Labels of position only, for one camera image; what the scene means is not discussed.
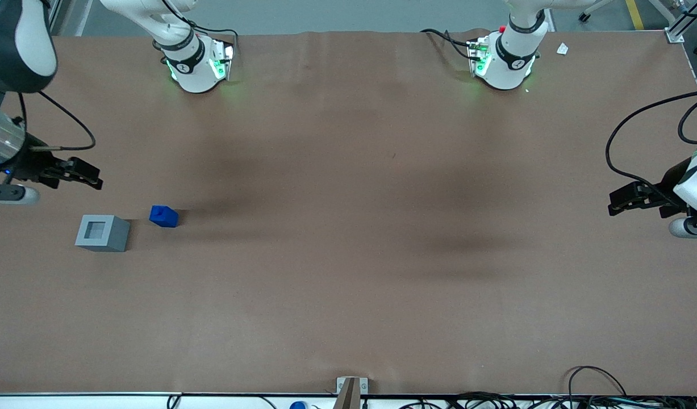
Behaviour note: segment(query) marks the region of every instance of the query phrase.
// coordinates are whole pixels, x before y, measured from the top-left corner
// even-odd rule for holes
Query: black cable
[[[618,385],[618,388],[620,389],[623,396],[628,396],[628,394],[626,394],[626,389],[623,388],[623,385],[621,385],[621,382],[619,382],[619,380],[616,379],[615,376],[611,375],[610,372],[608,372],[607,370],[605,370],[603,368],[599,368],[597,366],[592,366],[592,365],[581,365],[581,366],[577,367],[576,370],[573,371],[570,378],[568,378],[568,396],[570,396],[570,397],[573,396],[573,378],[575,378],[575,375],[577,375],[580,371],[582,371],[584,369],[592,369],[592,370],[595,370],[595,371],[598,371],[601,373],[605,373],[605,375],[607,375],[608,377],[613,379],[613,382],[616,382],[616,385]]]
[[[20,114],[23,115],[23,132],[28,135],[28,110],[26,109],[26,99],[23,93],[18,93],[18,99],[20,100]]]
[[[621,130],[621,127],[623,127],[626,122],[631,121],[631,119],[644,112],[647,111],[648,109],[655,108],[660,105],[664,105],[665,103],[670,103],[678,100],[682,100],[684,98],[691,98],[697,96],[697,91],[694,91],[693,93],[686,93],[682,95],[678,95],[675,97],[671,98],[666,98],[665,100],[657,101],[655,103],[648,104],[647,106],[644,106],[642,108],[637,109],[636,111],[632,112],[628,116],[626,116],[623,121],[621,121],[617,126],[616,129],[611,132],[611,136],[608,137],[608,142],[606,142],[606,165],[608,165],[608,168],[610,168],[612,171],[615,173],[621,174],[621,176],[626,176],[627,178],[634,179],[635,181],[639,181],[643,184],[645,184],[649,189],[652,189],[654,193],[658,194],[660,197],[663,197],[665,200],[670,202],[671,204],[675,205],[676,207],[683,207],[681,204],[678,204],[675,200],[672,200],[670,197],[668,197],[664,192],[662,192],[659,188],[657,188],[654,184],[650,183],[644,178],[641,178],[641,176],[637,176],[636,174],[624,172],[623,170],[619,170],[619,168],[616,168],[616,166],[613,165],[611,162],[611,143],[613,143],[613,140],[616,137],[616,134],[618,134],[619,130]]]
[[[690,13],[689,11],[681,11],[681,14],[683,14],[685,16],[691,16],[692,18],[697,18],[696,13]]]
[[[444,409],[443,407],[439,406],[438,404],[434,404],[432,402],[422,402],[422,401],[418,401],[418,402],[414,402],[414,403],[410,403],[410,404],[405,404],[404,406],[400,407],[399,409],[412,409],[412,406],[415,406],[416,404],[421,404],[422,407],[429,406],[429,407],[433,407],[434,409]]]
[[[697,109],[697,101],[693,106],[689,107],[689,109],[684,113],[683,117],[681,117],[679,120],[679,127],[677,128],[679,138],[686,143],[691,143],[692,145],[697,145],[697,140],[691,140],[684,136],[684,122],[686,122],[686,119],[695,109]]]
[[[464,54],[464,52],[462,52],[462,50],[460,50],[460,48],[457,47],[457,45],[467,47],[467,43],[452,39],[452,36],[450,36],[450,34],[449,34],[449,30],[444,31],[444,33],[442,34],[433,28],[426,28],[424,30],[421,30],[421,33],[436,34],[437,36],[441,37],[444,41],[448,41],[449,44],[451,44],[452,47],[454,47],[455,51],[457,51],[460,55],[462,55],[462,57],[467,58],[468,60],[472,60],[472,61],[480,61],[481,60],[481,58],[479,58],[479,57],[472,57],[470,55]]]
[[[83,128],[83,130],[86,131],[86,133],[88,134],[88,137],[91,138],[91,143],[89,145],[86,145],[85,147],[32,147],[32,151],[85,151],[96,146],[96,137],[93,135],[93,132],[91,132],[91,130],[88,129],[86,124],[83,124],[83,122],[81,122],[81,120],[78,119],[75,115],[71,114],[70,111],[68,111],[68,109],[66,109],[61,104],[57,103],[57,101],[55,101],[53,98],[47,96],[47,94],[43,91],[37,91],[37,93],[42,95],[43,98],[50,101],[51,104],[57,106],[57,108],[59,108],[60,111],[63,111],[66,115],[73,119],[73,121],[75,121],[76,124],[81,125],[81,128]]]
[[[181,400],[181,395],[169,396],[169,399],[166,400],[166,409],[176,409],[177,405],[179,404],[179,401]]]
[[[166,0],[161,0],[162,3],[164,3],[164,6],[166,6],[171,13],[176,16],[176,18],[182,20],[184,23],[187,23],[190,27],[194,28],[195,30],[202,30],[202,31],[210,31],[211,33],[232,33],[235,35],[235,42],[237,42],[237,37],[239,37],[239,34],[237,34],[237,31],[232,30],[231,28],[223,28],[219,30],[214,30],[211,28],[206,28],[198,25],[197,23],[194,23],[192,20],[189,20],[188,18],[185,18],[184,16],[180,15],[177,13],[177,10],[174,10],[174,7],[169,5],[169,3]]]
[[[436,34],[437,36],[439,36],[439,37],[441,37],[442,39],[444,39],[444,41],[451,41],[451,42],[453,42],[453,43],[455,43],[455,44],[457,44],[457,45],[463,45],[463,46],[467,47],[467,43],[466,43],[466,42],[463,43],[463,42],[461,42],[461,41],[452,39],[452,37],[447,37],[444,33],[440,32],[440,31],[438,31],[438,30],[435,30],[435,29],[433,29],[433,28],[425,28],[424,30],[419,31],[419,33],[431,33],[431,34]]]
[[[264,396],[259,396],[258,398],[260,398],[260,399],[266,401],[270,406],[273,407],[273,409],[278,409],[278,407],[275,406],[275,404],[274,404],[273,402],[269,401],[268,398],[265,398]]]

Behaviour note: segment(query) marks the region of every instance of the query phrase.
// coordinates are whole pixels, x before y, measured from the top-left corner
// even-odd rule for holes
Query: white sticker
[[[558,54],[560,54],[560,55],[568,54],[568,46],[566,45],[566,43],[561,43],[561,46],[558,47],[558,51],[557,51],[557,52],[558,52]]]

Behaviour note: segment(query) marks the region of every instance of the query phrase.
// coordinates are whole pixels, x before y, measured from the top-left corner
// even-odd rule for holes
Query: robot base
[[[475,43],[468,44],[468,53],[471,57],[480,58],[479,61],[470,60],[470,71],[473,77],[482,78],[487,85],[498,90],[512,90],[522,84],[525,77],[530,75],[535,57],[519,70],[511,70],[498,55],[496,49],[499,31],[494,31],[486,37],[477,39]]]
[[[168,61],[167,66],[172,72],[172,79],[179,83],[188,93],[205,93],[214,88],[221,80],[229,79],[229,69],[232,67],[234,47],[225,45],[222,41],[206,35],[198,35],[204,44],[206,52],[196,63],[191,73],[183,73],[180,65],[173,67]]]

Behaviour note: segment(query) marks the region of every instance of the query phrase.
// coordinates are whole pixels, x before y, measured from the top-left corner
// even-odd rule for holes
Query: metal bracket
[[[340,378],[336,378],[336,394],[341,393],[341,388],[343,388],[343,383],[345,383],[346,379],[348,378],[355,378],[355,376],[341,376]],[[361,391],[361,394],[368,394],[369,393],[369,379],[368,378],[358,378],[358,385],[361,386],[359,390]]]
[[[667,37],[667,43],[669,44],[682,44],[684,42],[684,36],[679,34],[677,37],[672,37],[669,28],[664,28],[664,35]]]

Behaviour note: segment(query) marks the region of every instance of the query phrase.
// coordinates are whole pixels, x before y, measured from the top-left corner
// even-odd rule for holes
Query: square hole
[[[100,239],[103,236],[103,231],[106,228],[105,221],[89,221],[86,226],[86,239]]]

